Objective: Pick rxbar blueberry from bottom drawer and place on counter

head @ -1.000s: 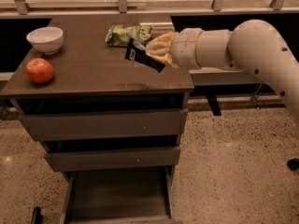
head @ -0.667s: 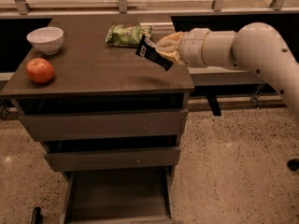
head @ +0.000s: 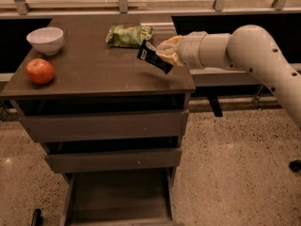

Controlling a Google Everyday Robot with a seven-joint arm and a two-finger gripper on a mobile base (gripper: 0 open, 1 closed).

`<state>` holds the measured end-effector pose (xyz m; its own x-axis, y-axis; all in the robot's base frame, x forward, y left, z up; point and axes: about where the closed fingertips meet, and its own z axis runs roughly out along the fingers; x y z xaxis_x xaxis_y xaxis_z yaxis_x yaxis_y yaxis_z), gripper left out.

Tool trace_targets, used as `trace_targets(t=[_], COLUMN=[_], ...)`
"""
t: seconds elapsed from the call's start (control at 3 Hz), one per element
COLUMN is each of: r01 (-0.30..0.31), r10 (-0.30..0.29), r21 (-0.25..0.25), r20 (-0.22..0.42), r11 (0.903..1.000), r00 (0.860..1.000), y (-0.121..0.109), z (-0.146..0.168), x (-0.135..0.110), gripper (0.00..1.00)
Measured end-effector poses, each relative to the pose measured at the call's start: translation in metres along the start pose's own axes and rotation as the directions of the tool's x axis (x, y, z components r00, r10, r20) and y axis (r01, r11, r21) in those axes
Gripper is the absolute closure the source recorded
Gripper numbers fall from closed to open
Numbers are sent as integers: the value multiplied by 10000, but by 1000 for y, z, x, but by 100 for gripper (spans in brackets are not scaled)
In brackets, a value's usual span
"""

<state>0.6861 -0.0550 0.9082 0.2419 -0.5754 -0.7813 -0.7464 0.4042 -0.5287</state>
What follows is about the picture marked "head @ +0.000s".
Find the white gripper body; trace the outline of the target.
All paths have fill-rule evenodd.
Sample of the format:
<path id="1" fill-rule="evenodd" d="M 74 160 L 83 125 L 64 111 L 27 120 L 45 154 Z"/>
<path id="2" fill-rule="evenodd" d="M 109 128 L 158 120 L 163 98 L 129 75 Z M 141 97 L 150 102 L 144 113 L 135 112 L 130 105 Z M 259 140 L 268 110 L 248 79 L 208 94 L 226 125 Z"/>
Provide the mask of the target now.
<path id="1" fill-rule="evenodd" d="M 179 61 L 188 69 L 203 69 L 200 60 L 200 45 L 202 40 L 207 35 L 206 32 L 192 32 L 182 36 L 177 49 Z"/>

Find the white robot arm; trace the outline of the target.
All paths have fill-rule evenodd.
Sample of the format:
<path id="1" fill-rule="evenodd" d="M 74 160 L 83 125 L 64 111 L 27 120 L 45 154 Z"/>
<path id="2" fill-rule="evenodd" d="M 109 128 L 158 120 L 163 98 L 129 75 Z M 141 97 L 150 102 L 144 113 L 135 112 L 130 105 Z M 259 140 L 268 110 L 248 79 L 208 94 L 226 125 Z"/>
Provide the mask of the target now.
<path id="1" fill-rule="evenodd" d="M 295 125 L 301 127 L 301 74 L 264 28 L 249 24 L 231 34 L 192 32 L 161 42 L 155 52 L 173 66 L 250 74 L 272 92 Z"/>

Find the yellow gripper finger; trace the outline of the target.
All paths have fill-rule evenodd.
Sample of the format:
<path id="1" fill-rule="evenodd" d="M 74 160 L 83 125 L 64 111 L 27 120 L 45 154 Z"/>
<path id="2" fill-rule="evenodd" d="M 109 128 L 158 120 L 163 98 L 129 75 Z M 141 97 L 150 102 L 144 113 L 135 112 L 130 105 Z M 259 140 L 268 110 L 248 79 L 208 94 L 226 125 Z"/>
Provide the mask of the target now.
<path id="1" fill-rule="evenodd" d="M 180 61 L 177 53 L 172 54 L 162 54 L 157 52 L 156 55 L 160 57 L 164 62 L 177 67 L 183 67 L 184 64 Z"/>
<path id="2" fill-rule="evenodd" d="M 182 41 L 182 36 L 175 36 L 168 40 L 164 40 L 157 47 L 156 51 L 159 53 L 174 53 Z"/>

